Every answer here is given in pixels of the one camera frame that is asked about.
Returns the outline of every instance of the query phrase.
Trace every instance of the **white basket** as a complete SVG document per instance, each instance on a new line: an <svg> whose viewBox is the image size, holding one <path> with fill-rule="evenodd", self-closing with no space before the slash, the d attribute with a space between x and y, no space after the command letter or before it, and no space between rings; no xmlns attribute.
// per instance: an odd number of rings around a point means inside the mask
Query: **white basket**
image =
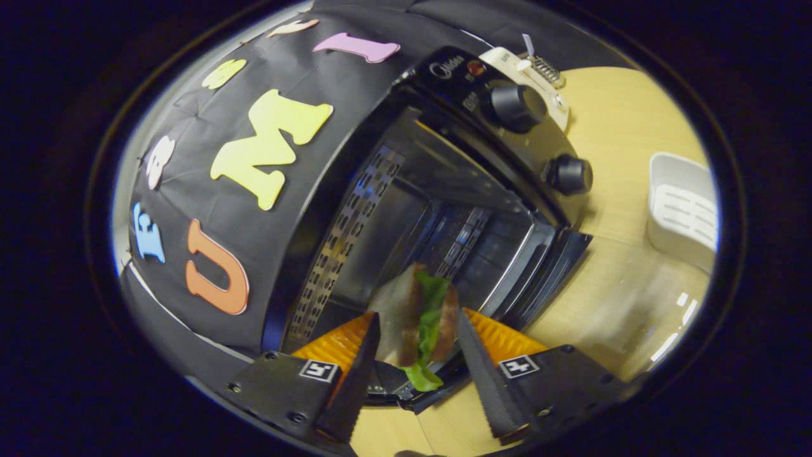
<svg viewBox="0 0 812 457"><path fill-rule="evenodd" d="M659 152L649 162L649 223L655 248L708 274L719 244L719 209L708 168Z"/></svg>

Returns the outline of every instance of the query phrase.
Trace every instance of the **foam letter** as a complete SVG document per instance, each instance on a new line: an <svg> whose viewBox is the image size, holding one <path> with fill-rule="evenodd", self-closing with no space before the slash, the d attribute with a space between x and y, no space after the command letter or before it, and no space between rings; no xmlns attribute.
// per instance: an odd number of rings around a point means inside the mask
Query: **foam letter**
<svg viewBox="0 0 812 457"><path fill-rule="evenodd" d="M201 231L201 223L195 219L189 225L188 235L189 252L200 252L205 255L228 275L228 289L220 289L211 281L201 275L195 263L186 262L186 287L192 295L202 297L220 311L237 315L245 311L248 306L248 277L237 258L224 247L206 236Z"/></svg>
<svg viewBox="0 0 812 457"><path fill-rule="evenodd" d="M285 165L296 160L279 130L290 133L297 145L304 145L332 113L333 107L324 103L314 107L285 98L276 89L266 92L248 111L257 135L223 145L211 164L211 179L230 177L257 196L261 209L269 210L282 190L285 175L279 170L264 173L255 167Z"/></svg>
<svg viewBox="0 0 812 457"><path fill-rule="evenodd" d="M239 70L245 66L245 59L227 60L215 68L213 72L203 80L202 86L209 89L217 89L225 85Z"/></svg>
<svg viewBox="0 0 812 457"><path fill-rule="evenodd" d="M175 152L175 140L170 140L169 137L161 138L161 141L153 148L145 172L150 189L155 189L158 186L161 181L161 174L163 174L163 168L166 166L166 162L169 162L173 152Z"/></svg>
<svg viewBox="0 0 812 457"><path fill-rule="evenodd" d="M132 207L132 226L136 230L136 244L138 252L143 259L145 255L158 257L161 263L166 259L163 256L163 245L161 244L161 231L158 226L152 223L147 213L141 213L140 202Z"/></svg>
<svg viewBox="0 0 812 457"><path fill-rule="evenodd" d="M380 63L400 49L397 43L378 43L377 41L353 38L346 33L336 33L317 44L317 50L342 50L351 54L363 55L369 63Z"/></svg>
<svg viewBox="0 0 812 457"><path fill-rule="evenodd" d="M274 35L285 35L288 33L296 33L301 30L305 30L306 28L311 28L316 24L318 24L318 19L309 20L304 23L301 20L295 20L290 24L278 26L273 31L271 31L271 33L268 33L267 37L270 38Z"/></svg>

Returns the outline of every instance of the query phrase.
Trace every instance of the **wooden table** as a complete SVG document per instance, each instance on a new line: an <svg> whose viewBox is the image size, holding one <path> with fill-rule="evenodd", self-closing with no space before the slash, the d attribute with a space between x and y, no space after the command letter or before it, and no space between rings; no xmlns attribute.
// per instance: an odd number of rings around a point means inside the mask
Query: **wooden table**
<svg viewBox="0 0 812 457"><path fill-rule="evenodd" d="M693 300L701 306L708 285L702 270L655 250L646 238L649 160L660 151L706 159L680 109L644 73L593 67L563 74L567 134L594 170L580 227L594 240L561 295L525 332L550 347L574 344L628 380L653 364L672 334L679 341L686 310ZM365 407L352 446L362 457L402 450L462 457L502 448L470 382L419 416Z"/></svg>

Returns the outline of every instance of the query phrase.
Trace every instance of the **black knob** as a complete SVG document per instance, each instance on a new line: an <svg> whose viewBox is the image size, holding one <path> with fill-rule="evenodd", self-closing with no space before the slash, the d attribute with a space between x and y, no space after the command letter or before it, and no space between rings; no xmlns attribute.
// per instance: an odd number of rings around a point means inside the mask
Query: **black knob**
<svg viewBox="0 0 812 457"><path fill-rule="evenodd" d="M561 155L551 162L547 181L564 195L585 194L592 189L592 166L584 159Z"/></svg>
<svg viewBox="0 0 812 457"><path fill-rule="evenodd" d="M535 90L526 85L503 85L490 91L490 105L506 129L527 133L547 116L547 105Z"/></svg>

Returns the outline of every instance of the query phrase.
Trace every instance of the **sandwich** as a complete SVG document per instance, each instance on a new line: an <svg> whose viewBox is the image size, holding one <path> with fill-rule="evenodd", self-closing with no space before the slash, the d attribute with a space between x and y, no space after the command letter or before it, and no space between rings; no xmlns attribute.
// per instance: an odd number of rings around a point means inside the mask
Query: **sandwich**
<svg viewBox="0 0 812 457"><path fill-rule="evenodd" d="M413 263L382 285L367 309L381 324L375 359L404 370L421 392L443 385L428 365L444 361L454 347L459 305L451 281Z"/></svg>

